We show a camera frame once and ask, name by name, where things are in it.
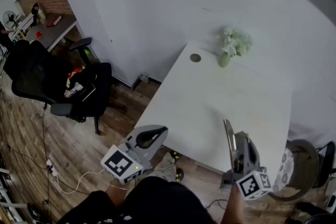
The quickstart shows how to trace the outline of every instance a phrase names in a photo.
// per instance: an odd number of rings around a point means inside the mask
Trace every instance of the person's arm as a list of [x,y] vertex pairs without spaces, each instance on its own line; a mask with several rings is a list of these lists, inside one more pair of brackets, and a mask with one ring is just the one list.
[[1,32],[1,34],[9,34],[9,33],[13,33],[13,32],[15,32],[14,30],[1,30],[0,31]]
[[221,224],[242,224],[245,201],[236,184],[232,185],[229,201],[225,209]]
[[114,205],[116,207],[119,207],[125,200],[125,197],[126,197],[126,194],[129,188],[129,183],[125,185],[121,185],[118,180],[114,179],[111,182],[111,185],[108,187],[108,189],[105,192],[110,197]]

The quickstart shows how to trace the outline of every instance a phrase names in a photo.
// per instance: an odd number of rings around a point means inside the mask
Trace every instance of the black cable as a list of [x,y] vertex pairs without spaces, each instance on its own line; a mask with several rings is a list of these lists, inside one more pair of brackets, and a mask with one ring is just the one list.
[[1,149],[0,149],[0,153],[1,153],[1,154],[2,154],[2,149],[3,149],[4,146],[7,146],[8,149],[9,149],[9,151],[13,151],[14,153],[17,153],[17,154],[19,154],[19,155],[25,156],[26,158],[30,159],[30,160],[31,160],[31,161],[32,161],[38,168],[40,168],[40,169],[42,169],[42,170],[46,170],[46,169],[47,169],[47,168],[43,168],[43,167],[39,166],[39,165],[34,161],[34,159],[30,158],[28,155],[26,155],[26,154],[24,154],[24,153],[21,153],[21,152],[19,152],[19,151],[17,151],[17,150],[12,149],[11,146],[8,145],[8,144],[3,144],[3,145],[2,145],[2,147],[1,147]]
[[[45,141],[45,130],[44,130],[44,112],[46,111],[46,108],[47,108],[47,103],[45,103],[44,107],[43,107],[43,114],[42,116],[40,114],[36,114],[35,117],[38,118],[38,119],[42,119],[42,132],[43,132],[43,146],[44,146],[44,153],[45,153],[45,156],[46,156],[46,162],[48,161],[48,157],[47,157],[47,147],[46,147],[46,141]],[[60,182],[62,182],[65,186],[67,186],[68,188],[72,189],[72,190],[75,190],[74,188],[68,186],[66,183],[64,183],[62,180],[58,179]],[[79,190],[76,190],[77,192],[79,193],[83,193],[83,194],[86,194],[86,195],[89,195],[89,193],[84,193],[82,191],[79,191]]]
[[225,199],[217,199],[217,200],[213,200],[212,202],[211,202],[211,204],[209,204],[207,207],[205,207],[205,210],[209,210],[209,208],[211,207],[211,205],[213,205],[215,202],[218,202],[218,206],[219,207],[221,207],[223,210],[225,210],[225,208],[223,208],[221,205],[220,205],[220,201],[227,201],[227,200],[225,200]]
[[[48,161],[48,156],[47,156],[47,147],[46,147],[46,141],[45,141],[45,131],[44,131],[44,113],[47,109],[47,103],[45,103],[44,107],[43,107],[43,114],[42,116],[37,113],[35,114],[35,117],[38,119],[42,119],[42,141],[43,141],[43,148],[44,148],[44,156],[46,158],[46,162]],[[50,185],[49,185],[49,170],[47,171],[47,199],[42,201],[42,205],[47,205],[47,216],[48,218],[51,219],[50,217],[50,213],[51,213],[51,203],[50,203]]]

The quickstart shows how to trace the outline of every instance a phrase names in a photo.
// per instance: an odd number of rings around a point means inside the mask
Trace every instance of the power strip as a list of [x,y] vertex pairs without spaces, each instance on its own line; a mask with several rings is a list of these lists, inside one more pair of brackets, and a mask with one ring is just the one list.
[[48,170],[48,173],[52,174],[54,177],[57,177],[58,175],[57,171],[54,168],[53,163],[51,162],[50,159],[47,160],[47,170]]

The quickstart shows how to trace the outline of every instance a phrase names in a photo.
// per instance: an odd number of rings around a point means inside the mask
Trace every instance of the chair armrest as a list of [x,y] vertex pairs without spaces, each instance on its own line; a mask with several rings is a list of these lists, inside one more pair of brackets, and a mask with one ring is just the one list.
[[70,116],[73,104],[52,104],[50,112],[56,116]]
[[69,48],[69,50],[75,50],[75,49],[79,49],[82,47],[85,47],[87,45],[90,45],[92,42],[92,38],[91,37],[87,37],[87,38],[83,38],[77,42],[75,42],[74,44],[72,44]]

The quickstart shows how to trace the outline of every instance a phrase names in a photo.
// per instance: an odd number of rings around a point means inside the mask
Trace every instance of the small table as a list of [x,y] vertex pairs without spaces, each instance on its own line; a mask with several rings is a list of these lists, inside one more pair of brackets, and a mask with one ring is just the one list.
[[[38,40],[43,44],[43,46],[51,51],[57,43],[59,43],[62,38],[77,24],[76,17],[74,15],[60,14],[62,19],[58,22],[57,25],[52,27],[47,27],[42,23],[38,23],[34,26],[26,35],[26,39],[29,42],[33,40]],[[46,24],[58,14],[48,14],[46,18]],[[36,37],[36,32],[40,32],[42,36],[40,38]]]
[[[231,163],[223,120],[228,119],[235,132],[249,134],[273,184],[288,135],[291,92],[234,61],[221,68],[204,46],[186,45],[135,127],[164,125],[165,146],[226,172]],[[191,54],[201,61],[192,62]]]

